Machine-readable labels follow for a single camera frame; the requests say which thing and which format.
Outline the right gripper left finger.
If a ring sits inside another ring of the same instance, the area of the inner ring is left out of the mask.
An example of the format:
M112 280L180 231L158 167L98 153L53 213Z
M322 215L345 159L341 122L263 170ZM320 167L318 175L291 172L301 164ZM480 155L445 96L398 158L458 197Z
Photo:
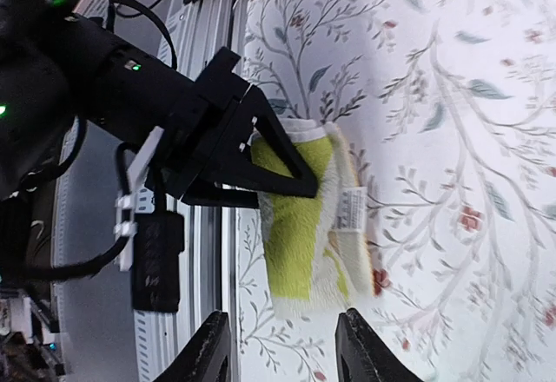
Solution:
M155 382L229 382L230 355L228 314L214 311Z

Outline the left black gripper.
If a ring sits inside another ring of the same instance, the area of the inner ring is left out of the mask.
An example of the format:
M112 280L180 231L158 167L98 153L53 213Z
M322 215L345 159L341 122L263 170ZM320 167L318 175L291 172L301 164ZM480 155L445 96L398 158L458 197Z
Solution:
M164 174L168 193L191 206L258 207L258 194L313 198L317 179L268 99L233 72L240 57L220 48L194 80L164 77ZM288 168L247 156L254 129Z

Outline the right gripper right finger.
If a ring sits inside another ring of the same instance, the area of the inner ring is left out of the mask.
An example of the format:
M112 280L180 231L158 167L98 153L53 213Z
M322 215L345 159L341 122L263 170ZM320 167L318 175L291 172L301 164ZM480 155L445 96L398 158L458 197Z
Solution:
M339 314L335 351L340 382L422 382L396 358L355 308Z

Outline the cream green patterned towel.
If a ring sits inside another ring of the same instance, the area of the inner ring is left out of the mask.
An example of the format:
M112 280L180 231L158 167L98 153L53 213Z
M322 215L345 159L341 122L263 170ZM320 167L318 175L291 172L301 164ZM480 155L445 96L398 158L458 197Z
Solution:
M260 192L261 241L275 317L349 308L374 293L367 189L334 122L281 119L317 179L314 198Z

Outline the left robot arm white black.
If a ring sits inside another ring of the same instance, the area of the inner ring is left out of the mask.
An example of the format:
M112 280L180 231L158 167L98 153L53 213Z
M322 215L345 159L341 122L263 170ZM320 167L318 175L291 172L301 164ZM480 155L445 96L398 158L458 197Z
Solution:
M1 0L1 275L67 281L126 260L134 193L191 205L255 207L260 192L316 196L318 181L263 92L221 48L196 79L117 36L114 16L75 13L80 0ZM118 138L116 242L92 260L33 267L19 253L29 194L57 180L94 123Z

